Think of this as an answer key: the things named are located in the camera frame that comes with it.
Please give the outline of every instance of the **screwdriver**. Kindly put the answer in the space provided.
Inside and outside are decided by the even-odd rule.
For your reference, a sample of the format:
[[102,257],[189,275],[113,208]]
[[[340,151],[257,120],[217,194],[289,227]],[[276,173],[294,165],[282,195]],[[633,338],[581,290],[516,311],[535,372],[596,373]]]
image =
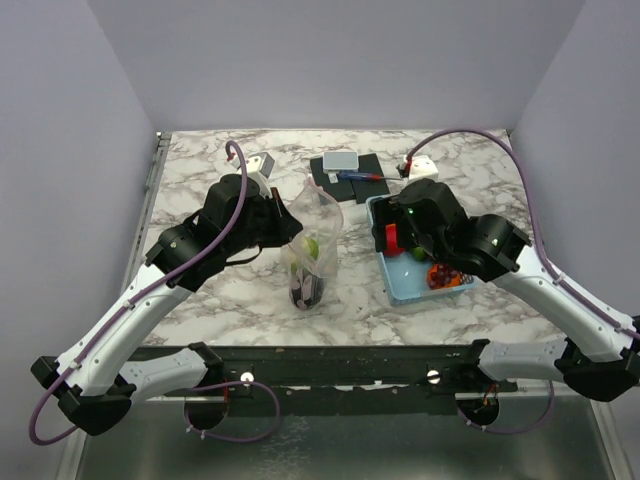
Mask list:
[[382,180],[403,180],[402,178],[383,177],[377,173],[362,173],[362,172],[338,172],[338,178],[340,180],[355,180],[358,182],[381,182]]

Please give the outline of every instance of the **gray floor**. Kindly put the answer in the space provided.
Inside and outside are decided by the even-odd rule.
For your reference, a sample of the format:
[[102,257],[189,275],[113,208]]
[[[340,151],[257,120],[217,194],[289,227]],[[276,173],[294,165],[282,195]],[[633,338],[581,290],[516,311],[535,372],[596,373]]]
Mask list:
[[[503,399],[496,425],[520,426],[544,397]],[[247,435],[270,419],[227,419]],[[588,401],[560,396],[544,427],[519,436],[472,430],[459,417],[286,417],[271,439],[233,445],[186,434],[181,402],[147,403],[87,441],[78,475],[98,479],[612,479]]]

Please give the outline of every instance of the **cable tie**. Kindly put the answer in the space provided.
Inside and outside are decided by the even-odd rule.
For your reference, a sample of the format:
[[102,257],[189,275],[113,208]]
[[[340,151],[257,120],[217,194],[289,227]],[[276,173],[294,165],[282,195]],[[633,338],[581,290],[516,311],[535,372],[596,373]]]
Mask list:
[[560,285],[560,282],[563,282],[564,279],[567,278],[567,275],[564,272],[560,272],[560,275],[558,275],[558,278],[556,278],[553,282],[553,286],[557,287],[558,285]]

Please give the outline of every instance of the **cable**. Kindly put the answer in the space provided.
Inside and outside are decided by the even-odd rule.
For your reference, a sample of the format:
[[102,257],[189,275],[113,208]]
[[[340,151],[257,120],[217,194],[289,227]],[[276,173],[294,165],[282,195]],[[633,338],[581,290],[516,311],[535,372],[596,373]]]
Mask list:
[[260,435],[256,435],[254,437],[243,438],[243,437],[230,437],[227,435],[220,435],[217,433],[207,432],[206,430],[198,430],[191,424],[189,413],[185,409],[184,419],[188,425],[187,433],[193,430],[194,432],[199,433],[202,439],[204,439],[204,437],[209,437],[209,438],[215,438],[217,440],[223,440],[225,442],[232,442],[232,443],[254,443],[254,442],[259,442],[260,440],[264,440],[265,438],[273,435],[276,432],[276,430],[278,430],[278,427],[280,426],[280,402],[278,401],[278,397],[276,396],[274,391],[271,390],[271,388],[269,388],[265,384],[260,382],[243,382],[242,380],[240,380],[240,381],[234,381],[234,382],[218,383],[216,385],[207,385],[206,387],[190,388],[189,391],[190,392],[206,392],[208,390],[214,390],[217,388],[235,387],[235,386],[247,385],[247,384],[251,384],[252,386],[261,388],[262,390],[267,392],[273,400],[273,406],[275,407],[275,410],[276,410],[275,417],[274,417],[273,423],[271,424],[271,427],[269,427],[269,429],[266,432],[261,433]]
[[474,423],[471,420],[469,420],[469,417],[467,417],[464,414],[464,412],[460,409],[460,407],[458,407],[458,415],[460,415],[464,419],[465,423],[469,427],[475,428],[476,430],[481,430],[484,433],[492,433],[494,435],[519,435],[521,433],[530,432],[531,430],[538,428],[544,422],[546,422],[549,419],[549,417],[551,417],[551,413],[553,412],[555,403],[556,403],[556,392],[553,387],[553,382],[549,382],[549,403],[547,404],[547,409],[545,410],[545,412],[542,414],[540,418],[538,418],[538,420],[533,422],[531,425],[527,425],[526,427],[522,427],[522,428],[516,428],[514,430],[503,430],[501,428],[491,428],[491,427],[487,427],[486,425],[478,425],[477,423]]
[[527,197],[527,202],[529,203],[529,216],[531,217],[531,226],[533,227],[533,241],[536,246],[535,248],[536,253],[542,265],[544,265],[544,267],[549,272],[549,275],[551,275],[551,278],[553,278],[554,283],[564,288],[578,303],[580,303],[582,306],[584,306],[589,311],[591,311],[594,315],[596,315],[597,317],[599,317],[600,319],[604,320],[606,323],[611,325],[616,331],[622,332],[633,339],[640,340],[639,333],[623,327],[620,322],[618,322],[612,316],[608,315],[606,312],[598,308],[587,297],[582,295],[579,291],[577,291],[569,283],[567,283],[564,280],[564,278],[562,278],[562,276],[553,267],[553,265],[551,264],[551,261],[549,260],[549,257],[547,257],[547,253],[544,249],[544,244],[542,243],[542,233],[540,231],[540,225],[538,224],[536,205],[532,198],[533,194],[531,191],[529,180],[527,178],[527,175],[524,172],[522,162],[518,159],[515,152],[511,149],[509,145],[507,145],[505,142],[503,142],[498,137],[496,137],[495,135],[489,132],[476,130],[474,128],[450,128],[450,129],[436,132],[433,135],[422,140],[420,143],[418,143],[407,154],[407,161],[410,162],[413,156],[416,154],[416,152],[420,150],[422,147],[424,147],[426,144],[432,142],[436,138],[440,138],[445,135],[450,135],[453,133],[471,133],[474,135],[480,135],[482,137],[485,137],[491,140],[492,142],[494,142],[495,144],[497,144],[498,146],[500,146],[507,153],[507,155],[511,157],[511,160],[513,161],[516,168],[518,169],[518,173],[520,174],[520,178],[522,179],[522,185],[524,186],[524,193],[525,193],[525,196]]
[[[229,222],[227,223],[227,225],[225,225],[225,227],[222,229],[220,234],[204,250],[202,250],[198,255],[193,257],[188,262],[183,263],[182,265],[180,265],[175,270],[172,270],[171,272],[167,273],[164,277],[156,280],[151,285],[149,285],[148,287],[140,290],[140,292],[138,292],[136,295],[131,297],[128,300],[128,303],[131,306],[134,306],[137,302],[139,302],[141,299],[143,299],[144,297],[149,295],[151,292],[156,290],[158,287],[164,285],[165,283],[167,283],[172,278],[180,275],[185,270],[193,267],[196,263],[200,262],[209,253],[211,253],[211,251],[214,248],[216,248],[218,245],[220,245],[220,242],[222,242],[222,240],[224,240],[224,238],[229,234],[229,232],[231,231],[231,229],[235,225],[236,221],[238,220],[238,217],[240,216],[240,212],[242,211],[242,207],[244,205],[244,201],[245,201],[245,198],[247,196],[247,178],[248,178],[248,174],[247,174],[246,161],[245,161],[245,158],[244,158],[244,154],[242,153],[242,150],[240,149],[240,146],[236,142],[234,142],[233,140],[229,140],[226,143],[225,151],[227,153],[228,159],[233,157],[233,153],[231,152],[231,148],[233,148],[235,150],[235,152],[238,155],[238,159],[240,160],[240,169],[242,171],[242,181],[240,183],[240,196],[238,198],[238,203],[236,204],[236,208],[233,211],[233,214],[231,215],[231,218],[229,219]],[[67,368],[64,372],[62,372],[62,374],[51,384],[51,386],[49,388],[47,388],[47,390],[44,392],[42,398],[40,398],[40,400],[38,400],[38,403],[36,404],[35,408],[33,409],[33,413],[31,414],[31,418],[29,419],[29,439],[33,443],[35,443],[36,445],[40,445],[40,446],[52,445],[52,444],[54,444],[56,442],[59,442],[63,438],[66,438],[67,436],[71,435],[74,431],[77,430],[78,427],[71,427],[69,430],[67,430],[67,431],[65,431],[65,432],[61,433],[60,435],[57,435],[57,436],[55,436],[53,438],[41,439],[40,437],[38,437],[38,434],[36,432],[36,424],[38,422],[38,416],[40,415],[40,412],[42,411],[42,408],[44,407],[44,405],[47,402],[47,400],[49,400],[49,397],[51,397],[53,395],[53,393],[57,390],[57,388],[69,377],[69,375],[71,375],[73,373],[74,370],[80,368],[80,365],[81,365],[82,361],[86,358],[86,356],[93,349],[93,347],[95,347],[95,345],[100,341],[100,339],[104,336],[104,334],[109,331],[109,329],[122,317],[122,315],[124,315],[124,313],[126,313],[128,311],[129,311],[129,308],[127,308],[125,306],[120,307],[113,314],[113,316],[111,316],[111,318],[109,318],[109,320],[107,320],[104,323],[104,325],[100,328],[100,330],[98,330],[98,332],[96,332],[96,334],[93,336],[93,338],[91,338],[91,340],[89,340],[87,342],[87,344],[80,351],[78,356],[76,358],[74,358],[71,366],[69,366],[69,368]]]

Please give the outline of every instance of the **marble tabletop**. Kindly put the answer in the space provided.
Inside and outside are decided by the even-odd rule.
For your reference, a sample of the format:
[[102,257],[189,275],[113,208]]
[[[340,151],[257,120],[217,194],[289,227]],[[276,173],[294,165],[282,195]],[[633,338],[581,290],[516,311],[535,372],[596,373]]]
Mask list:
[[[508,140],[504,131],[494,132]],[[245,154],[268,151],[276,160],[271,185],[285,203],[302,190],[308,160],[325,150],[376,153],[386,174],[428,131],[241,130],[173,134],[145,251],[159,233],[201,208],[208,188],[233,173],[224,143],[237,141]],[[522,183],[509,157],[480,137],[452,135],[423,150],[436,162],[471,215],[498,213],[531,233]],[[390,185],[392,193],[401,188]],[[545,341],[560,334],[537,312],[490,284],[457,297],[391,307],[373,249],[364,205],[341,203],[344,228],[335,290],[308,311],[294,307],[277,250],[249,265],[228,268],[171,312],[146,345],[402,345]]]

